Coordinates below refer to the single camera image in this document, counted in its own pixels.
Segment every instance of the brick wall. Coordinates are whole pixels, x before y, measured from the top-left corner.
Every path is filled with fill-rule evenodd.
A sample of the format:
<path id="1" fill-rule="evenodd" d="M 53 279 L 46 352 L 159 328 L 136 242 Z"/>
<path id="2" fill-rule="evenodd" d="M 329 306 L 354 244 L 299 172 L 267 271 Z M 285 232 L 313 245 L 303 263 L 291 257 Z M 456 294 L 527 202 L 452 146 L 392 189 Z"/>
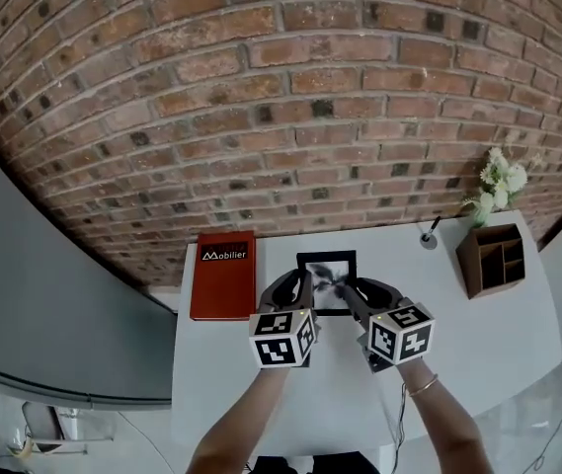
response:
<path id="1" fill-rule="evenodd" d="M 177 284 L 201 230 L 458 215 L 492 145 L 562 214 L 562 0 L 0 0 L 0 157 Z"/>

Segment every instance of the white cube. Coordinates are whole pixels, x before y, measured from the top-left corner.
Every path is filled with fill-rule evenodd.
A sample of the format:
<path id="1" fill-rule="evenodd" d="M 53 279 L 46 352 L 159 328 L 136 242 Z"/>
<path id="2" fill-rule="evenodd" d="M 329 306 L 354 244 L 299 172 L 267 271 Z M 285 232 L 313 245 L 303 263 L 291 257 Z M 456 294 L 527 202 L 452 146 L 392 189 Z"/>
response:
<path id="1" fill-rule="evenodd" d="M 250 316 L 250 346 L 260 368 L 301 366 L 315 342 L 311 309 Z"/>
<path id="2" fill-rule="evenodd" d="M 426 354 L 435 319 L 419 302 L 370 317 L 368 348 L 395 365 Z"/>

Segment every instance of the gray wall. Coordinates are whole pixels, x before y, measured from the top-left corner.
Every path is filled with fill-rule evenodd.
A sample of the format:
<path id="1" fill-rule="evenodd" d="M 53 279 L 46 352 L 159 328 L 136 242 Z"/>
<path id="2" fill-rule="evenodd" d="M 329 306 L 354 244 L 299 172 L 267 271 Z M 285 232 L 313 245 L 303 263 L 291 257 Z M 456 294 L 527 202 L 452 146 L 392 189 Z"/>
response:
<path id="1" fill-rule="evenodd" d="M 175 315 L 75 246 L 0 169 L 0 391 L 168 406 L 175 329 Z"/>

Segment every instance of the wooden desk organizer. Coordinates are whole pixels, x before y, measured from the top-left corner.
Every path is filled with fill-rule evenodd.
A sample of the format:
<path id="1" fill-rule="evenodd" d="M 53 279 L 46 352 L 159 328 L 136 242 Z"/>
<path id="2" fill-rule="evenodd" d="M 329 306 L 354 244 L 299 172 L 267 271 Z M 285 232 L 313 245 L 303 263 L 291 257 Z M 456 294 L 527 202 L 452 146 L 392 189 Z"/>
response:
<path id="1" fill-rule="evenodd" d="M 524 248 L 514 225 L 472 228 L 456 249 L 467 296 L 485 296 L 525 278 Z"/>

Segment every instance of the person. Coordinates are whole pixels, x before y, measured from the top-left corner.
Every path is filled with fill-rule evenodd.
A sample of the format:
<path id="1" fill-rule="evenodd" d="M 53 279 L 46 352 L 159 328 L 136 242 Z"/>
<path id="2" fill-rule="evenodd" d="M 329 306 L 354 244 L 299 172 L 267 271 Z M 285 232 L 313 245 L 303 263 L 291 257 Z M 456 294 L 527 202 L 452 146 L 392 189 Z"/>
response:
<path id="1" fill-rule="evenodd" d="M 442 474 L 493 472 L 478 427 L 421 358 L 397 365 L 435 448 Z M 288 368 L 262 369 L 243 396 L 208 431 L 187 474 L 238 474 L 279 401 Z M 295 474 L 284 458 L 260 457 L 255 474 Z M 314 456 L 313 474 L 378 474 L 358 452 Z"/>

